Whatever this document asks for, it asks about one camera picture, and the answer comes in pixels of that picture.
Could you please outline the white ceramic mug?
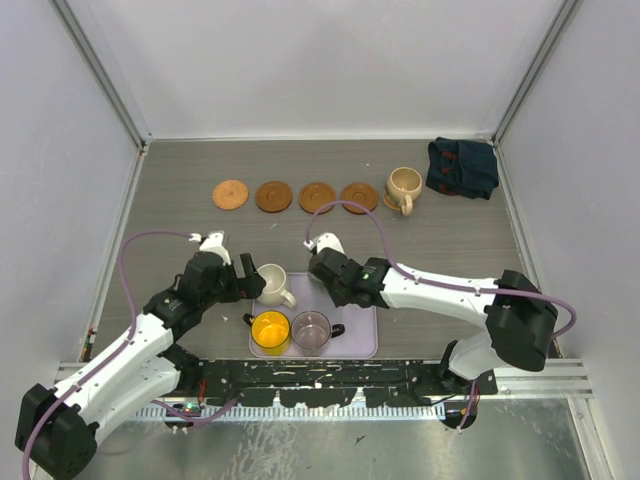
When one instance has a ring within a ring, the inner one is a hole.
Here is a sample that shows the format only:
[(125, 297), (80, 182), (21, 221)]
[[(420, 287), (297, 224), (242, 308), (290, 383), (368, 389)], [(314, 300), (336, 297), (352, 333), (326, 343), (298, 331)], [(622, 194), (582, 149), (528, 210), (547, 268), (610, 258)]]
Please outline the white ceramic mug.
[(260, 277), (266, 282), (257, 301), (262, 305), (276, 307), (284, 305), (295, 308), (297, 300), (291, 292), (290, 281), (285, 270), (277, 264), (265, 264), (257, 270)]

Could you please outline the clear purple glass mug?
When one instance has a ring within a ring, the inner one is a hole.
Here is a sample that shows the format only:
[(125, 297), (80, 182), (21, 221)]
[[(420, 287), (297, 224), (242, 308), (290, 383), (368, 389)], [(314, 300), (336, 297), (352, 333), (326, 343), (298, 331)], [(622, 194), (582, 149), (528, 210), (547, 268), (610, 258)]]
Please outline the clear purple glass mug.
[(345, 332), (344, 324), (332, 324), (324, 314), (317, 311), (302, 312), (291, 324), (293, 343), (308, 357), (321, 356), (331, 340)]

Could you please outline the yellow glass mug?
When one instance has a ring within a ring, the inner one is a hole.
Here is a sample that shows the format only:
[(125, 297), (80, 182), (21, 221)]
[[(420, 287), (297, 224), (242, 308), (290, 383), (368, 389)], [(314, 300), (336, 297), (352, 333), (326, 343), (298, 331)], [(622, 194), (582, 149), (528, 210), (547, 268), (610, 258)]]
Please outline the yellow glass mug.
[(280, 356), (291, 343), (291, 325), (281, 312), (268, 310), (258, 315), (246, 313), (243, 321), (250, 327), (251, 339), (262, 353)]

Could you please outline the dark wooden coaster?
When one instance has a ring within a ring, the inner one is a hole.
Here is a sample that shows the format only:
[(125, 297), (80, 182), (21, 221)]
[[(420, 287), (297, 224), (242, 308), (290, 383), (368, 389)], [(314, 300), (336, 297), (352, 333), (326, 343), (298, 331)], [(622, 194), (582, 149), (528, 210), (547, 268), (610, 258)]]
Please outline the dark wooden coaster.
[(332, 208), (336, 200), (335, 190), (323, 182), (312, 182), (302, 187), (298, 195), (299, 206), (307, 213), (324, 214)]
[(364, 215), (365, 212), (361, 208), (354, 206), (354, 203), (365, 207), (369, 211), (374, 211), (378, 205), (379, 196), (372, 185), (354, 182), (344, 187), (340, 199), (347, 201), (347, 204), (343, 204), (343, 208), (346, 211), (355, 215)]
[(255, 203), (266, 213), (278, 213), (286, 210), (292, 202), (291, 187), (282, 181), (269, 181), (256, 191)]

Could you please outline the light cork coaster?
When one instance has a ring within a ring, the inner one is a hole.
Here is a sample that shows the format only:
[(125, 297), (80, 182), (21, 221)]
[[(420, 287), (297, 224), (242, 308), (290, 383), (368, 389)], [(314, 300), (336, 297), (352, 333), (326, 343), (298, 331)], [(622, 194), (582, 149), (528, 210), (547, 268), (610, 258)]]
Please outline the light cork coaster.
[(384, 201), (384, 204), (385, 204), (388, 208), (390, 208), (391, 210), (394, 210), (394, 211), (400, 211), (400, 210), (401, 210), (401, 208), (400, 208), (400, 207), (398, 207), (397, 205), (395, 205), (395, 204), (392, 202), (392, 200), (390, 199), (390, 197), (388, 196), (388, 194), (387, 194), (387, 193), (384, 193), (384, 195), (383, 195), (383, 201)]
[(212, 192), (212, 201), (222, 210), (235, 210), (243, 206), (249, 197), (247, 185), (236, 179), (220, 182)]

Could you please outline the beige ceramic mug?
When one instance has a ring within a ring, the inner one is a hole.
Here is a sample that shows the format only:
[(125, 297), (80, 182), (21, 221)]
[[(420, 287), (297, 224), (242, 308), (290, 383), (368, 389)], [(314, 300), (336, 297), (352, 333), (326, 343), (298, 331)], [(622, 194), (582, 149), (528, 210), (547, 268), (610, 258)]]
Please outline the beige ceramic mug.
[(392, 202), (401, 208), (403, 216), (412, 214), (417, 198), (422, 193), (423, 179), (421, 174), (410, 167), (398, 167), (388, 176), (385, 193)]

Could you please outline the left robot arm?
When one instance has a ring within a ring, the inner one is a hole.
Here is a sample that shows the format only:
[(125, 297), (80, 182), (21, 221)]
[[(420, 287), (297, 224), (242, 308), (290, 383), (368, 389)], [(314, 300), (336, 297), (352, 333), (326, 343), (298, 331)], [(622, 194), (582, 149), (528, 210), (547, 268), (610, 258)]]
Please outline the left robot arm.
[(109, 427), (158, 397), (197, 393), (201, 361), (177, 342), (212, 306), (260, 296), (265, 280), (250, 254), (240, 260), (242, 276), (216, 252), (195, 253), (172, 285), (154, 295), (100, 355), (54, 387), (29, 389), (15, 438), (23, 477), (36, 463), (56, 479), (71, 479), (91, 461)]

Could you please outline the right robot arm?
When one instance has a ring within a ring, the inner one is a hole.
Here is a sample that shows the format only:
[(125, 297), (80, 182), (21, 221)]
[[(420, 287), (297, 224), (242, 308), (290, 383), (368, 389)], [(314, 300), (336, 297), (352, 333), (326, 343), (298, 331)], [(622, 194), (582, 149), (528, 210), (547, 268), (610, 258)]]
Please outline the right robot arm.
[(545, 368), (557, 309), (522, 274), (506, 270), (498, 279), (464, 279), (429, 274), (383, 258), (363, 265), (331, 247), (312, 249), (309, 275), (337, 307), (413, 309), (467, 321), (476, 335), (451, 341), (437, 378), (452, 394), (468, 394), (481, 375), (511, 366), (528, 372)]

